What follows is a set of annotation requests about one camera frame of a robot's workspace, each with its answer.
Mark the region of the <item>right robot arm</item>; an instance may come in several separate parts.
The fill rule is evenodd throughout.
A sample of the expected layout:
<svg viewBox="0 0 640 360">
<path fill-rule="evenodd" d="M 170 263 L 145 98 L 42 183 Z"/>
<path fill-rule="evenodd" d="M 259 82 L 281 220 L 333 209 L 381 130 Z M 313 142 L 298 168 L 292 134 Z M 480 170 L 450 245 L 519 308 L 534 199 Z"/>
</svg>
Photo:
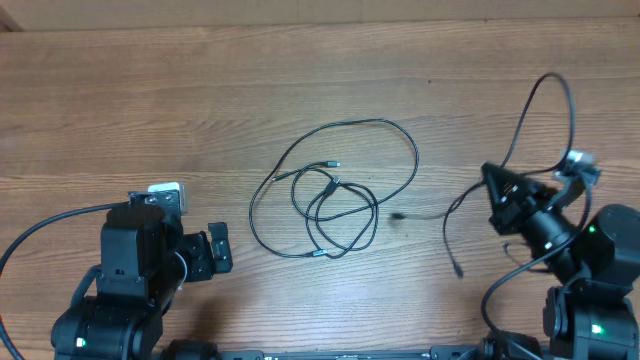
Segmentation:
<svg viewBox="0 0 640 360">
<path fill-rule="evenodd" d="M 639 325 L 628 297 L 639 277 L 639 213 L 620 204 L 572 224 L 563 214 L 579 196 L 589 198 L 600 176 L 593 164 L 568 161 L 555 175 L 562 190 L 498 165 L 481 167 L 501 235 L 519 234 L 532 260 L 559 281 L 543 309 L 546 347 L 523 334 L 492 330 L 491 359 L 636 359 Z"/>
</svg>

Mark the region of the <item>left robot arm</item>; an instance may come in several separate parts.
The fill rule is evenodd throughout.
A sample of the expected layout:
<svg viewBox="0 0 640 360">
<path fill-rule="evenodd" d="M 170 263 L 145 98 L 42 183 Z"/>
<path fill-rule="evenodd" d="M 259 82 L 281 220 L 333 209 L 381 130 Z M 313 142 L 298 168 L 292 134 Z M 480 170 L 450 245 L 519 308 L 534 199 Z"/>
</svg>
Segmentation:
<svg viewBox="0 0 640 360">
<path fill-rule="evenodd" d="M 179 213 L 157 205 L 110 210 L 100 243 L 100 264 L 52 329 L 58 359 L 151 358 L 179 289 L 233 267 L 226 223 L 186 234 Z"/>
</svg>

